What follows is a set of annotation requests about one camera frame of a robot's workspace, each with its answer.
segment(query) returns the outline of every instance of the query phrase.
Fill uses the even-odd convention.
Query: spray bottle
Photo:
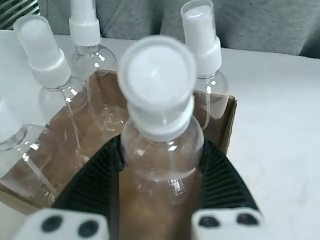
[[[130,116],[123,156],[138,190],[153,204],[182,203],[204,144],[193,117],[193,55],[173,38],[149,36],[124,54],[118,78]]]
[[[22,124],[0,97],[2,185],[35,206],[50,207],[77,171],[70,162],[61,164],[64,155],[51,131],[43,126]],[[53,169],[60,174],[53,174]]]
[[[65,55],[58,48],[44,17],[23,16],[14,23],[14,31],[24,48],[34,78],[42,85],[39,93],[42,115],[63,145],[69,151],[76,150],[81,167],[107,140],[93,113],[86,84],[71,76]],[[88,137],[88,127],[94,125],[99,130]],[[87,149],[88,152],[82,149],[84,134],[95,143],[91,145],[93,149]]]
[[[96,16],[95,0],[70,0],[70,4],[69,28],[75,44],[75,53],[70,61],[72,75],[86,82],[92,95],[94,113],[105,128],[116,132],[115,135],[120,134],[124,122],[128,120],[128,114],[118,105],[105,104],[108,102],[108,95],[112,95],[109,91],[119,89],[117,81],[110,82],[113,79],[109,77],[110,73],[118,70],[118,66],[115,55],[100,44],[100,25]]]
[[[181,15],[185,44],[197,65],[194,115],[206,135],[207,127],[224,115],[229,99],[228,82],[220,72],[221,43],[216,34],[214,6],[210,0],[192,0],[181,8]]]

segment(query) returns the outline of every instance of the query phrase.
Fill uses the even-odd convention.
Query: white bottle cap
[[[168,142],[188,127],[194,110],[196,63],[192,53],[167,36],[149,36],[130,47],[119,65],[118,82],[137,130]]]
[[[212,76],[222,64],[213,3],[210,0],[189,1],[181,8],[181,15],[185,44],[194,54],[198,78]]]
[[[42,16],[26,15],[19,18],[13,27],[35,79],[47,88],[64,85],[71,76],[71,70],[48,21]]]
[[[21,128],[21,121],[10,111],[6,102],[0,97],[0,143],[13,137]]]
[[[76,46],[100,44],[100,25],[96,16],[95,0],[70,0],[70,35]]]

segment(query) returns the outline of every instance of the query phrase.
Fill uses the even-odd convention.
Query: ribbed rubber pad
[[[101,214],[109,224],[111,239],[119,236],[120,138],[108,141],[74,176],[52,208]]]
[[[248,207],[258,210],[246,184],[226,155],[209,141],[204,143],[199,167],[202,172],[201,209]]]
[[[101,214],[110,239],[119,239],[119,172],[125,167],[121,138],[108,141],[74,176],[55,203],[56,209]],[[224,153],[205,141],[199,169],[202,187],[199,207],[258,209],[249,190]]]

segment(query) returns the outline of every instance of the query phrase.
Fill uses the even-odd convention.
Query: cardboard box
[[[99,75],[99,73],[91,76],[93,85],[91,86],[92,92],[101,94],[103,101],[100,102],[100,98],[93,98],[93,102],[96,103],[98,108],[103,108],[105,104],[118,105],[126,109],[126,99],[123,97],[117,82],[117,75],[114,72],[109,72],[105,75]],[[81,101],[82,95],[79,94],[75,98],[79,98]],[[204,132],[205,138],[211,140],[216,146],[224,153],[227,152],[229,146],[229,140],[232,133],[232,125],[235,117],[237,102],[233,96],[229,97],[226,111],[220,120],[211,121],[210,125]],[[51,120],[47,126],[49,129],[55,132],[57,136],[63,138],[65,131],[70,131],[71,126],[65,124],[63,121],[63,115],[66,114],[66,110],[62,109]],[[98,134],[98,129],[92,127],[92,120],[84,118],[88,114],[88,110],[84,109],[79,113],[81,119],[79,128],[81,141],[84,143],[84,148],[88,149],[88,153],[92,156],[96,150],[98,150],[105,141],[92,141],[88,139],[91,134]],[[203,112],[195,112],[196,117],[201,119],[206,114]],[[108,137],[109,139],[120,134],[120,132],[113,132]],[[75,146],[68,146],[69,150],[72,150]],[[57,159],[57,163],[63,163],[65,158]],[[192,185],[191,192],[187,201],[179,206],[172,207],[160,207],[158,210],[154,208],[154,204],[148,204],[137,192],[136,187],[131,180],[130,170],[124,169],[119,173],[119,199],[120,199],[120,235],[121,240],[169,240],[169,239],[188,239],[190,236],[190,217],[193,211],[196,209],[196,202],[198,199],[199,187],[201,184],[201,173],[197,172]],[[9,207],[24,213],[29,214],[36,211],[39,206],[34,202],[30,202],[16,193],[10,191],[4,186],[0,186],[0,200]]]

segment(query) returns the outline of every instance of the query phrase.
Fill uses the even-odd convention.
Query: gray fabric background
[[[55,34],[68,34],[69,0],[38,0]],[[320,0],[212,0],[217,34],[231,49],[320,58]],[[184,42],[188,0],[96,0],[103,37],[164,34]]]

